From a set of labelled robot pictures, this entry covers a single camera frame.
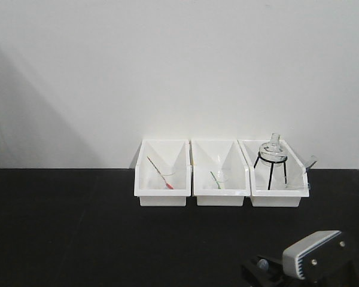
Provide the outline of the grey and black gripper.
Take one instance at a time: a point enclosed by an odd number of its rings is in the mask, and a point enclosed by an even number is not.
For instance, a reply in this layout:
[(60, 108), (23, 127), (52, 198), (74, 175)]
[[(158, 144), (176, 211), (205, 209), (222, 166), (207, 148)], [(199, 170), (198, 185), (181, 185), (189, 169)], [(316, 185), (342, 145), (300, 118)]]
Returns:
[[(339, 230), (316, 231), (286, 248), (282, 261), (256, 255), (241, 265), (248, 286), (285, 286), (286, 276), (311, 286), (357, 286), (354, 266), (355, 243)], [(269, 262), (267, 272), (257, 267), (260, 259)]]

